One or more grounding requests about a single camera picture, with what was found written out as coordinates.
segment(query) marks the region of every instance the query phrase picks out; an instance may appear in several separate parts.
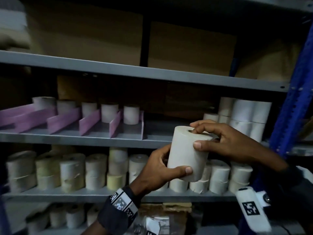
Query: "fingernail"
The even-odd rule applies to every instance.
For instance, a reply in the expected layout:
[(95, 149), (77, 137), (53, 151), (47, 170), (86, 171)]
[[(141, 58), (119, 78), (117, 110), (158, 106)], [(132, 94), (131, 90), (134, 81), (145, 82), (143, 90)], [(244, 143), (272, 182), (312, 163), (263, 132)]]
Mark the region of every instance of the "fingernail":
[(200, 150), (201, 149), (201, 143), (194, 142), (194, 148)]
[(193, 172), (193, 169), (191, 167), (186, 167), (186, 174), (191, 174)]

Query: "pink cardboard divider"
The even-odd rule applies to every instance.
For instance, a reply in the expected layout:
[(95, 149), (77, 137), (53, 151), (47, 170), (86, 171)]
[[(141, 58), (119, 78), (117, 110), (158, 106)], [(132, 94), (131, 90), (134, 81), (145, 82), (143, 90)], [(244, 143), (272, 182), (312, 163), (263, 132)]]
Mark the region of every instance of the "pink cardboard divider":
[(81, 118), (80, 107), (71, 109), (66, 114), (53, 116), (47, 119), (48, 132), (49, 134), (55, 133), (60, 129), (74, 123), (76, 120)]
[(144, 111), (143, 110), (141, 110), (140, 111), (140, 120), (141, 120), (141, 140), (143, 140), (143, 128), (144, 128), (144, 125), (145, 125), (145, 123), (144, 123), (144, 121), (143, 121), (143, 114), (144, 114)]
[(47, 122), (47, 119), (56, 115), (56, 107), (37, 110), (30, 113), (14, 116), (15, 131), (24, 132)]
[(109, 124), (109, 137), (112, 138), (113, 137), (113, 134), (115, 133), (115, 130), (117, 129), (119, 123), (120, 123), (120, 120), (122, 119), (123, 117), (123, 114), (122, 114), (122, 110), (120, 110), (115, 118), (110, 122)]
[(33, 104), (0, 110), (0, 126), (13, 124), (15, 120), (14, 116), (30, 113), (34, 110)]
[(87, 133), (88, 130), (91, 129), (92, 126), (94, 126), (101, 118), (101, 112), (100, 110), (96, 110), (95, 112), (92, 112), (92, 114), (88, 115), (87, 117), (81, 119), (79, 121), (79, 134), (80, 136), (83, 136), (85, 133)]

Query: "hand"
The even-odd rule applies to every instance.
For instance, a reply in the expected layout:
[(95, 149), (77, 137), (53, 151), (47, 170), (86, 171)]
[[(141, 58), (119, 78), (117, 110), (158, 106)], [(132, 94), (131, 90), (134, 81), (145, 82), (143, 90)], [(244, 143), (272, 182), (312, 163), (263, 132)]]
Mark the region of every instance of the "hand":
[(233, 127), (216, 123), (212, 120), (199, 120), (190, 124), (194, 127), (193, 133), (214, 133), (220, 141), (195, 141), (194, 149), (198, 151), (215, 152), (241, 163), (262, 163), (273, 170), (286, 169), (288, 164), (279, 155), (242, 134)]
[(130, 184), (135, 195), (146, 195), (157, 190), (167, 182), (192, 174), (190, 166), (167, 168), (164, 160), (168, 158), (171, 145), (153, 151), (139, 176)]

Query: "pink divider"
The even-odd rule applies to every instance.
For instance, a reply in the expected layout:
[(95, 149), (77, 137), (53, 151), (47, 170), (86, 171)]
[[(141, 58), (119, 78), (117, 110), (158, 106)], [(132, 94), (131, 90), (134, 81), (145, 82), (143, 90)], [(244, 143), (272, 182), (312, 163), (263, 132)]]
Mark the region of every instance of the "pink divider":
[(87, 133), (88, 130), (91, 129), (92, 126), (94, 126), (101, 118), (101, 112), (100, 110), (96, 110), (95, 112), (92, 112), (92, 114), (88, 115), (87, 117), (81, 119), (79, 121), (79, 134), (80, 136), (83, 136), (85, 133)]
[(13, 124), (15, 120), (14, 116), (26, 114), (34, 110), (35, 108), (33, 104), (0, 110), (0, 126)]
[(18, 133), (29, 130), (47, 122), (47, 119), (56, 115), (56, 107), (37, 110), (26, 114), (14, 116), (15, 131)]
[(140, 111), (140, 120), (141, 120), (141, 140), (143, 140), (143, 128), (144, 128), (144, 120), (143, 120), (144, 111)]
[(81, 110), (80, 107), (71, 109), (66, 114), (61, 114), (57, 116), (53, 116), (47, 119), (48, 132), (49, 134), (55, 133), (60, 129), (74, 123), (76, 120), (81, 118)]
[(119, 123), (120, 123), (120, 120), (122, 119), (122, 111), (120, 110), (115, 118), (110, 122), (109, 124), (109, 137), (112, 138), (113, 137), (113, 134), (115, 133), (115, 130), (117, 129)]

